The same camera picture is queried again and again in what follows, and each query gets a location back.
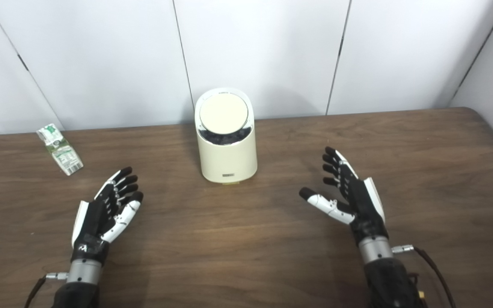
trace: black forearm sleeve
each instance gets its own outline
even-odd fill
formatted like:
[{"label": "black forearm sleeve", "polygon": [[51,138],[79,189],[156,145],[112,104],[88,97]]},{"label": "black forearm sleeve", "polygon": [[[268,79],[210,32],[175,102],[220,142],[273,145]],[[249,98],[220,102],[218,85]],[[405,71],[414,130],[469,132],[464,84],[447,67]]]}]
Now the black forearm sleeve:
[{"label": "black forearm sleeve", "polygon": [[66,283],[56,291],[52,308],[98,308],[99,293],[95,284]]},{"label": "black forearm sleeve", "polygon": [[364,266],[372,308],[422,308],[416,286],[403,263],[384,258]]}]

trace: silver cylindrical wrist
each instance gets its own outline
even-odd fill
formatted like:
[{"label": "silver cylindrical wrist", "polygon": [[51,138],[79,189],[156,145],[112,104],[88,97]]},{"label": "silver cylindrical wrist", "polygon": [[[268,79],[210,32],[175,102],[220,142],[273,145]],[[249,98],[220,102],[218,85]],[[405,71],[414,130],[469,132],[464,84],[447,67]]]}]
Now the silver cylindrical wrist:
[{"label": "silver cylindrical wrist", "polygon": [[68,282],[83,282],[98,284],[102,273],[102,263],[90,259],[76,259],[72,261]]},{"label": "silver cylindrical wrist", "polygon": [[393,258],[389,240],[385,236],[364,238],[359,243],[359,250],[364,264],[382,258]]}]

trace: brown wooden tabletop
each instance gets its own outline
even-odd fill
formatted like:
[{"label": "brown wooden tabletop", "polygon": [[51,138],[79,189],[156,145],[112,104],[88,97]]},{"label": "brown wooden tabletop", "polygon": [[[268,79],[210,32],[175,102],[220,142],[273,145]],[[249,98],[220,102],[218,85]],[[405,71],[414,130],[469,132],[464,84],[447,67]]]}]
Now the brown wooden tabletop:
[{"label": "brown wooden tabletop", "polygon": [[[144,202],[111,245],[104,308],[366,305],[362,260],[347,226],[298,196],[322,183],[338,148],[374,178],[392,245],[425,249],[458,307],[493,307],[493,131],[470,109],[333,115],[256,122],[258,173],[205,180],[193,125],[66,131],[85,167],[67,177],[35,134],[0,135],[0,307],[22,307],[44,273],[67,271],[80,200],[125,166]],[[448,307],[415,254],[430,308]],[[32,307],[50,307],[47,281]]]}]

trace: panel seam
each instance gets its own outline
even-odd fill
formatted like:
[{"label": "panel seam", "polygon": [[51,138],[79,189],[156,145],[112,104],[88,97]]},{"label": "panel seam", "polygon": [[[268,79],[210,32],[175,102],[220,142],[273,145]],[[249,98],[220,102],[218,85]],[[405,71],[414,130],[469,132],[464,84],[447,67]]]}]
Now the panel seam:
[{"label": "panel seam", "polygon": [[450,99],[450,101],[448,102],[448,105],[446,107],[450,107],[452,105],[452,102],[454,101],[454,98],[456,97],[456,94],[458,93],[458,91],[460,90],[460,87],[462,86],[463,82],[465,81],[465,79],[467,78],[467,75],[469,74],[469,72],[471,72],[471,69],[473,68],[473,65],[475,64],[475,62],[477,61],[477,59],[479,58],[479,55],[481,54],[481,51],[483,50],[483,48],[485,47],[488,39],[490,38],[490,36],[492,35],[493,33],[493,25],[492,25],[492,28],[490,29],[490,31],[488,32],[488,35],[486,36],[486,38],[484,39],[484,42],[483,44],[481,45],[481,47],[479,48],[479,50],[477,51],[477,55],[475,56],[475,58],[473,59],[473,61],[471,62],[471,65],[469,65],[469,68],[467,69],[467,71],[465,72],[463,78],[461,79],[460,81],[460,84],[457,86],[456,88],[456,91],[454,92],[454,95],[452,95],[452,98]]},{"label": "panel seam", "polygon": [[47,96],[45,95],[45,93],[43,92],[43,90],[41,90],[41,87],[39,86],[39,84],[37,83],[37,80],[34,78],[32,72],[27,68],[26,64],[25,64],[25,61],[24,59],[20,56],[20,53],[18,52],[18,50],[16,49],[15,45],[12,43],[9,35],[6,33],[4,27],[1,25],[0,23],[0,29],[1,31],[5,34],[5,37],[7,38],[7,40],[9,41],[12,49],[14,49],[14,52],[16,53],[16,55],[18,56],[18,58],[22,61],[22,64],[24,65],[24,67],[26,68],[26,71],[28,72],[28,74],[30,74],[30,77],[32,78],[34,84],[36,85],[37,89],[39,90],[39,92],[41,93],[41,95],[43,96],[43,98],[45,99],[45,101],[47,102],[47,105],[49,105],[49,108],[50,110],[53,112],[54,116],[56,117],[56,119],[58,120],[58,122],[60,123],[60,125],[62,126],[62,129],[63,130],[66,130],[66,128],[64,127],[64,123],[62,123],[62,121],[60,120],[60,118],[58,117],[58,114],[56,113],[55,109],[53,108],[53,105],[51,105],[49,99],[47,99]]},{"label": "panel seam", "polygon": [[336,66],[334,67],[334,76],[332,76],[332,84],[330,85],[330,93],[328,95],[328,103],[327,103],[327,111],[325,112],[325,116],[328,115],[328,109],[330,108],[330,100],[332,99],[332,92],[334,91],[334,82],[336,81],[336,73],[338,72],[338,63],[340,63],[340,55],[342,54],[342,47],[344,47],[344,37],[346,36],[347,29],[347,21],[349,19],[349,13],[351,10],[351,2],[350,0],[347,6],[346,20],[344,22],[344,31],[342,32],[342,39],[340,41],[340,48],[338,49],[338,57],[336,58]]},{"label": "panel seam", "polygon": [[172,0],[172,7],[174,8],[174,17],[176,18],[176,29],[178,29],[178,39],[180,39],[180,49],[182,49],[182,58],[184,59],[187,87],[190,90],[191,106],[193,107],[193,111],[195,111],[195,105],[193,103],[193,94],[191,93],[190,74],[187,71],[186,54],[184,53],[184,44],[182,43],[182,33],[180,32],[180,25],[178,24],[178,13],[176,12],[176,4],[174,4],[174,0]]}]

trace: cable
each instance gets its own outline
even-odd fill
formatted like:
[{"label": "cable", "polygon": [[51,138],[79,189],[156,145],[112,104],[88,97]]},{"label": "cable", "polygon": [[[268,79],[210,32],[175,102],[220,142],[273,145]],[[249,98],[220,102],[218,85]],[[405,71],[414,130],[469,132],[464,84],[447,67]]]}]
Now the cable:
[{"label": "cable", "polygon": [[36,296],[37,291],[39,291],[43,283],[45,283],[45,280],[47,280],[47,277],[43,276],[36,282],[36,284],[33,286],[32,291],[28,296],[28,300],[26,300],[26,304],[24,305],[24,308],[28,308],[30,306],[30,303],[32,302],[33,298]]},{"label": "cable", "polygon": [[452,308],[456,308],[456,302],[454,302],[454,298],[452,297],[452,292],[450,292],[450,289],[448,288],[448,285],[446,284],[446,281],[444,280],[443,275],[440,273],[439,269],[437,268],[437,265],[433,260],[429,257],[429,255],[425,252],[425,250],[413,247],[414,250],[419,254],[420,257],[422,257],[428,264],[429,266],[435,271],[437,277],[439,277],[440,283],[443,285],[444,292],[446,292],[446,296],[448,297],[448,302],[450,302],[450,306]]}]

